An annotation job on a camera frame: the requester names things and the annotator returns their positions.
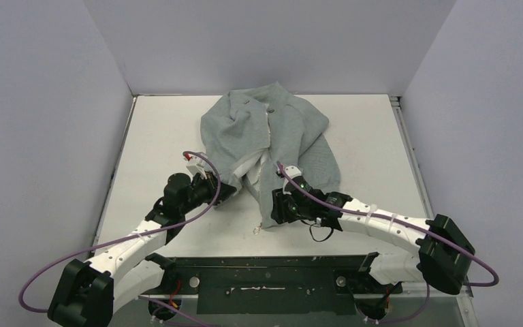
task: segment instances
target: white plastic part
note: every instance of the white plastic part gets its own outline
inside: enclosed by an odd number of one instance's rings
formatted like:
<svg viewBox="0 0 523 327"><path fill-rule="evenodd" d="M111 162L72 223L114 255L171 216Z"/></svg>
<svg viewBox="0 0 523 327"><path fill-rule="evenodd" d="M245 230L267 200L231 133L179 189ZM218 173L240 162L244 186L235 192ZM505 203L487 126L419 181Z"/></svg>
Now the white plastic part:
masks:
<svg viewBox="0 0 523 327"><path fill-rule="evenodd" d="M420 270L416 268L420 260L417 255L381 254L370 266L370 276L382 285L395 284L399 281L424 281Z"/></svg>
<svg viewBox="0 0 523 327"><path fill-rule="evenodd" d="M291 178L291 179L294 179L295 177L298 177L298 176L302 176L302 171L298 168L298 167L295 167L295 166L287 166L285 168L285 173ZM283 193L284 194L291 194L291 192L288 192L285 190L285 186L288 184L289 182L287 181L287 179L284 178L284 181L283 181Z"/></svg>
<svg viewBox="0 0 523 327"><path fill-rule="evenodd" d="M142 221L139 226L129 235L135 235L150 230L161 228L161 225L154 221ZM103 253L87 260L90 267L104 273L108 271L113 278L114 285L117 285L121 278L134 266L139 264L148 254L165 245L167 231L140 236L132 240L114 245Z"/></svg>
<svg viewBox="0 0 523 327"><path fill-rule="evenodd" d="M414 256L418 256L419 250L419 246L415 243L416 240L424 238L426 235L417 230L399 225L396 221L406 221L407 223L411 223L425 230L430 228L430 226L426 225L425 218L412 218L397 215L389 211L378 209L377 207L372 208L356 199L347 202L344 205L344 209L363 212L364 216L344 213L338 220L342 230L345 232L362 233L383 240L408 251ZM388 221L382 218L371 217L373 213L386 215L393 219Z"/></svg>
<svg viewBox="0 0 523 327"><path fill-rule="evenodd" d="M113 289L113 313L146 290L156 288L163 279L163 269L151 261L141 261L131 269Z"/></svg>
<svg viewBox="0 0 523 327"><path fill-rule="evenodd" d="M192 176L195 176L196 174L200 174L202 178L206 177L206 170L205 170L206 162L197 156L191 156L189 160L187 160L187 163L185 164L185 167Z"/></svg>

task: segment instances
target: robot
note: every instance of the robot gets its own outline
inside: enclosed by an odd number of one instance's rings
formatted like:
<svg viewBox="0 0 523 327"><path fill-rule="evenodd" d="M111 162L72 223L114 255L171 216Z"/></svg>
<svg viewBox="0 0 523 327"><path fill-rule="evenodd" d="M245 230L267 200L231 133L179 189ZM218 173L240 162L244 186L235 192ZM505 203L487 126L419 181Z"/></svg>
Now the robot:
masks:
<svg viewBox="0 0 523 327"><path fill-rule="evenodd" d="M47 311L50 320L64 327L107 326L114 312L141 294L151 290L164 294L175 288L179 283L176 261L154 251L167 246L183 226L152 231L179 225L193 209L204 203L219 205L236 192L234 187L221 183L201 157L186 155L193 178L183 173L171 175L163 197L132 231L131 239L84 262L75 259L66 265ZM369 292L386 293L382 300L405 281L426 282L448 294L459 294L463 285L470 285L465 282L472 262L467 254L473 255L475 250L449 217L405 217L347 194L323 193L313 189L295 166L278 163L276 173L284 178L283 187L272 192L272 218L277 223L303 221L332 231L366 234L406 251L370 253L355 269L356 278L361 278L362 285L369 285ZM342 292L355 292L340 277L332 283ZM365 300L355 305L366 316L378 320L387 313L379 302Z"/></svg>

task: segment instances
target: gray cloth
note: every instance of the gray cloth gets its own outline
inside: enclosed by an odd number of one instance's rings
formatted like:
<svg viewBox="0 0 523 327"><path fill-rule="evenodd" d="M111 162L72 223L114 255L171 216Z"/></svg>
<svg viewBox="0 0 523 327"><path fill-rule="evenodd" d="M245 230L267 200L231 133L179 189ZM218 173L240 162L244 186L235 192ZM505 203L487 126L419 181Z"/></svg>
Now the gray cloth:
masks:
<svg viewBox="0 0 523 327"><path fill-rule="evenodd" d="M221 180L238 191L245 183L259 203L262 228L269 228L277 225L270 217L272 191L281 188L284 181L276 175L277 161L297 166L314 188L337 191L340 170L322 135L328 123L310 102L275 82L222 96L202 117L201 135ZM247 166L244 163L249 158L264 152L269 156L261 166L258 162L256 183L251 178L254 174L235 175L239 167Z"/></svg>

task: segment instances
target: cable connector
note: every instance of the cable connector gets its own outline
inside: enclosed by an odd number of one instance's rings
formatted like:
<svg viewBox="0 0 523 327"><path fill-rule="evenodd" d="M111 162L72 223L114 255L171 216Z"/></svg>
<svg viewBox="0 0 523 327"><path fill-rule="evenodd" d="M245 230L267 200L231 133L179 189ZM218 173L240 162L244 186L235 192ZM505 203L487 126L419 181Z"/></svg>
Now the cable connector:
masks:
<svg viewBox="0 0 523 327"><path fill-rule="evenodd" d="M185 159L187 160L187 164L185 165L185 167L187 168L187 170L189 170L189 172L195 176L197 174L199 174L202 178L206 178L206 170L205 170L205 166L206 166L206 162L198 157L198 156L190 156L190 155L187 155L185 157Z"/></svg>

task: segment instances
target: red wire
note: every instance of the red wire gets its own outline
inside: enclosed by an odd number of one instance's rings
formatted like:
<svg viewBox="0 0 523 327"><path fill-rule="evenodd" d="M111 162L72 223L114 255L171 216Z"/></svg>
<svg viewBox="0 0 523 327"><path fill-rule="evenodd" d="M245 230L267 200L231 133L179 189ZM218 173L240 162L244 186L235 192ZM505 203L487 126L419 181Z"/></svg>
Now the red wire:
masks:
<svg viewBox="0 0 523 327"><path fill-rule="evenodd" d="M170 294L170 305L173 305L173 297L175 295L177 295L177 293L179 292L180 289L181 289L181 280L179 279L177 281L177 288L175 289L175 291L173 293Z"/></svg>

